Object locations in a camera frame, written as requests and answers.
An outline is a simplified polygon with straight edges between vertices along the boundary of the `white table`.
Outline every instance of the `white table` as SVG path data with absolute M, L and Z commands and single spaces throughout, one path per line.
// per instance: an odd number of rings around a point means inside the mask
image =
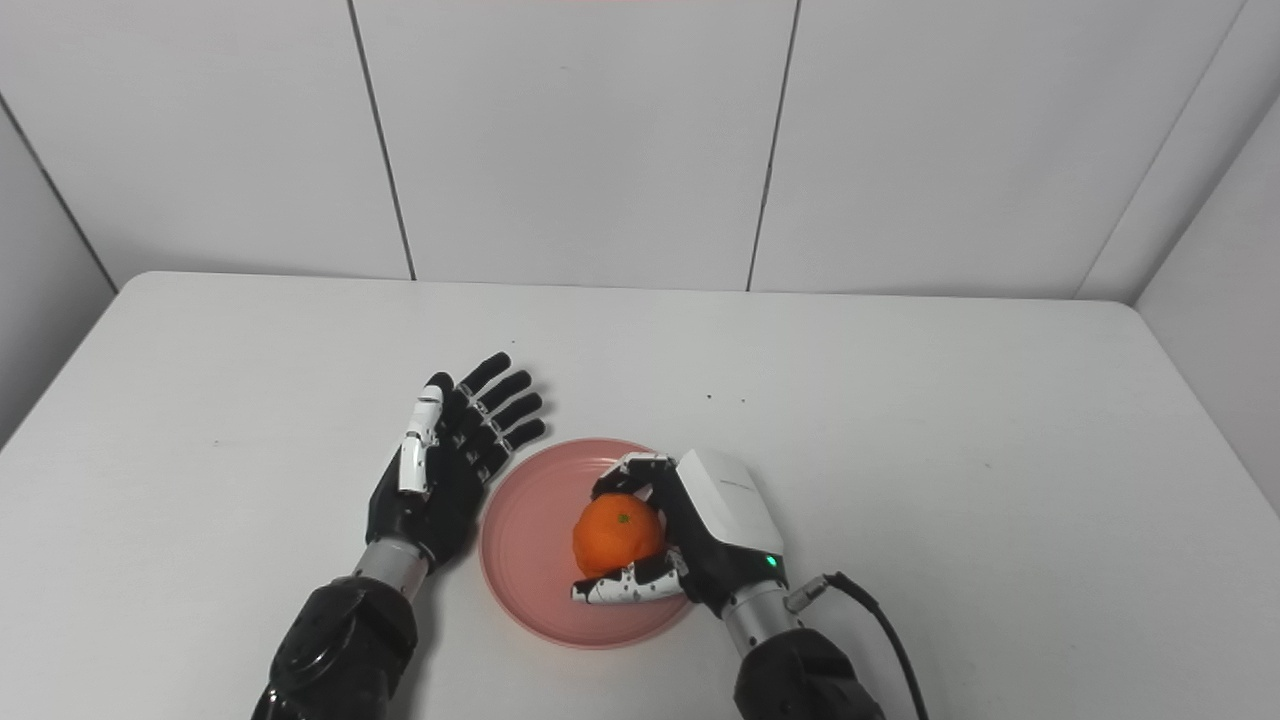
M 0 717 L 247 717 L 412 393 L 495 350 L 550 441 L 745 460 L 792 580 L 876 593 L 938 719 L 1280 707 L 1280 520 L 1120 305 L 148 274 L 0 454 Z M 736 717 L 705 609 L 582 652 L 474 556 L 422 600 L 397 717 Z M 874 623 L 808 619 L 911 717 Z

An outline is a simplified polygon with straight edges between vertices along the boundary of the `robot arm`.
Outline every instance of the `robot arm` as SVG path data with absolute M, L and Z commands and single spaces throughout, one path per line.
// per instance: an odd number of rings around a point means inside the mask
M 436 373 L 419 393 L 401 447 L 369 500 L 364 555 L 351 575 L 302 606 L 271 661 L 255 720 L 385 717 L 417 646 L 412 601 L 422 580 L 462 548 L 486 482 L 545 432 L 541 420 L 529 420 L 541 406 L 525 392 L 529 373 L 480 395 L 509 366 L 498 354 L 457 387 Z
M 575 601 L 644 602 L 684 592 L 705 603 L 742 657 L 733 701 L 746 720 L 883 720 L 849 657 L 799 619 L 837 577 L 790 591 L 782 537 L 746 468 L 707 450 L 690 451 L 678 464 L 631 454 L 600 477 L 591 497 L 646 489 L 648 502 L 666 515 L 668 550 L 573 583 Z M 897 650 L 896 634 L 891 639 Z M 914 675 L 904 667 L 915 696 Z

